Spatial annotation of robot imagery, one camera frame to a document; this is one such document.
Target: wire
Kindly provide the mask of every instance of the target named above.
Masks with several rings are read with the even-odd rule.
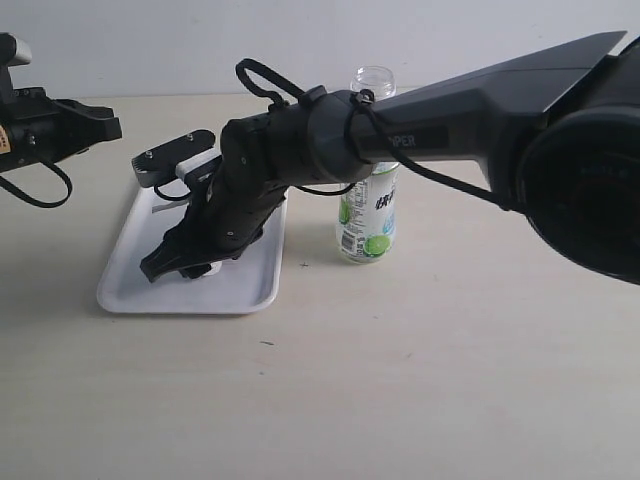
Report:
[[[37,198],[32,197],[31,195],[26,193],[24,190],[21,190],[20,188],[18,188],[16,185],[11,183],[9,180],[4,178],[3,176],[0,176],[0,187],[5,189],[7,192],[14,195],[15,197],[19,198],[23,202],[26,202],[29,205],[33,205],[34,207],[56,208],[66,203],[66,201],[69,200],[71,193],[73,192],[73,184],[71,183],[71,179],[69,178],[69,176],[66,173],[64,173],[64,171],[60,167],[58,167],[55,163],[49,160],[46,160],[45,158],[42,158],[40,156],[37,156],[34,152],[31,152],[31,154],[36,158],[36,160],[38,160],[38,162],[40,162],[42,165],[44,165],[53,173],[55,173],[58,177],[60,177],[60,179],[64,182],[65,186],[67,187],[67,195],[63,199],[57,200],[55,202],[43,202],[42,200],[38,200]]]
[[[181,195],[179,197],[171,197],[171,196],[169,196],[169,195],[167,195],[165,193],[162,193],[160,191],[160,187],[158,185],[154,185],[153,186],[153,191],[161,199],[166,200],[167,202],[182,202],[184,200],[187,200],[191,196],[191,192],[188,192],[188,193],[185,193],[184,195]]]
[[[286,102],[284,101],[282,96],[278,92],[275,92],[273,90],[265,90],[256,85],[256,83],[251,80],[251,78],[249,78],[247,70],[255,73],[256,75],[259,75],[272,85],[287,92],[296,100],[304,95],[304,90],[302,90],[300,87],[256,60],[245,58],[240,63],[238,63],[236,65],[236,76],[238,77],[238,80],[240,80],[242,85],[244,85],[247,90],[249,90],[257,97],[270,98],[271,101],[278,107],[283,107],[286,105]]]
[[[400,162],[403,166],[422,177],[428,178],[429,180],[433,180],[434,182],[493,203],[503,210],[513,210],[514,212],[526,214],[526,206],[517,201],[502,197],[501,195],[497,195],[493,192],[490,192],[489,190],[476,187],[475,185],[471,185],[470,183],[463,182],[462,180],[458,180],[457,178],[453,178],[448,175],[430,170],[411,160],[397,147],[395,147],[393,143],[391,143],[384,131],[382,122],[379,120],[374,111],[371,110],[370,105],[363,103],[362,98],[363,95],[354,93],[353,95],[351,95],[351,103],[354,105],[356,111],[364,114],[369,119],[371,125],[373,126],[373,129],[378,136],[378,139],[384,144],[385,148],[393,156],[393,158]]]
[[[355,183],[350,183],[347,187],[343,188],[342,190],[336,190],[333,192],[314,190],[312,188],[307,188],[307,187],[296,187],[296,188],[304,193],[310,193],[311,195],[318,195],[320,197],[337,197],[338,195],[344,195],[345,193],[349,193],[355,186],[356,186]]]

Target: white tray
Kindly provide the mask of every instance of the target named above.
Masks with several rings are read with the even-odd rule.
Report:
[[[177,182],[163,188],[182,193]],[[164,232],[183,217],[186,206],[152,213],[166,205],[152,189],[141,189],[98,285],[98,303],[112,313],[246,314],[271,304],[278,292],[286,201],[271,215],[260,240],[238,260],[225,260],[220,271],[196,280],[169,273],[150,283],[140,260],[161,242]]]

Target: white wall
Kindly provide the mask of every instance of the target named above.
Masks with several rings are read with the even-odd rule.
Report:
[[[346,86],[361,64],[417,86],[594,32],[640,32],[638,0],[3,3],[0,31],[34,53],[16,85],[56,97],[242,91],[234,65],[247,56],[306,87]]]

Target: plastic bottle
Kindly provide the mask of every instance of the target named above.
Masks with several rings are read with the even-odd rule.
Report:
[[[393,73],[379,66],[359,68],[350,88],[371,90],[375,101],[396,93]],[[398,165],[398,162],[379,163],[370,177],[340,197],[336,239],[340,252],[348,259],[358,263],[376,262],[393,247]]]

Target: beige table surface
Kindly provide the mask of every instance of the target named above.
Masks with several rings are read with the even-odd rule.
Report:
[[[378,264],[341,261],[336,199],[294,191],[268,309],[101,311],[130,158],[264,108],[242,95],[101,102],[126,138],[64,163],[68,205],[0,192],[0,479],[640,478],[640,288],[408,171],[397,245]],[[446,171],[482,180],[473,164]],[[62,193],[38,168],[11,178]]]

